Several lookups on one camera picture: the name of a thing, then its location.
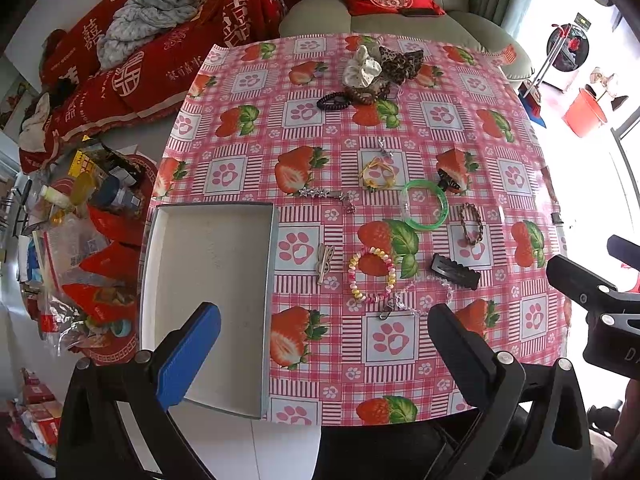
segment yellow bottle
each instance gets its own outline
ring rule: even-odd
[[[86,202],[95,191],[95,180],[91,173],[83,171],[78,175],[71,190],[69,200],[75,206]]]

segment blue gripper pad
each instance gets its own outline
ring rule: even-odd
[[[220,335],[222,318],[213,303],[203,303],[200,316],[191,318],[180,331],[185,331],[167,360],[158,371],[156,397],[166,411],[180,403],[202,366],[213,344]]]

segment black hair clip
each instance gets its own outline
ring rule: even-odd
[[[316,105],[327,112],[344,110],[351,105],[351,98],[346,92],[332,92],[320,99]]]
[[[471,290],[478,289],[478,283],[480,283],[480,273],[477,270],[469,269],[462,264],[459,264],[446,256],[441,254],[433,255],[433,262],[431,263],[431,270],[436,274],[446,278],[451,283],[470,288]]]

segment table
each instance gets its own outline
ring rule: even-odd
[[[322,112],[316,101],[342,89],[344,67],[369,36],[282,38],[261,43],[257,59],[255,45],[214,46],[159,166],[149,220],[160,203],[255,200],[279,208],[271,336],[288,337],[289,352],[272,345],[267,419],[273,422],[385,424],[469,409],[425,317],[394,312],[380,320],[378,306],[354,301],[346,263],[363,244],[386,246],[398,267],[414,274],[414,286],[402,293],[412,308],[425,313],[446,298],[440,285],[425,280],[433,254],[444,254],[481,273],[476,291],[454,286],[449,306],[486,314],[479,322],[492,348],[529,363],[549,364],[565,353],[564,297],[550,288],[544,269],[563,250],[550,220],[559,207],[533,128],[496,58],[432,41],[375,39],[404,52],[422,48],[420,75],[401,86],[395,102],[338,112]],[[396,185],[371,193],[358,174],[382,156],[378,137],[393,154],[386,161]],[[413,179],[437,181],[436,156],[452,148],[467,152],[478,170],[466,194],[447,193],[445,224],[416,238],[394,222],[401,219],[398,190]],[[301,166],[311,166],[308,174]],[[335,200],[286,194],[311,177],[313,186],[348,193],[356,212],[347,214]],[[410,201],[421,223],[439,213],[423,190],[412,190]],[[478,207],[485,223],[484,240],[473,247],[458,211],[465,202]],[[318,285],[321,243],[335,246],[335,256]],[[383,290],[384,278],[357,277],[367,291]],[[398,280],[398,290],[409,281]]]

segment white scrunchie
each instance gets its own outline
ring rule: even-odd
[[[382,73],[382,67],[373,59],[367,47],[361,45],[356,55],[347,63],[342,82],[351,88],[367,88]]]

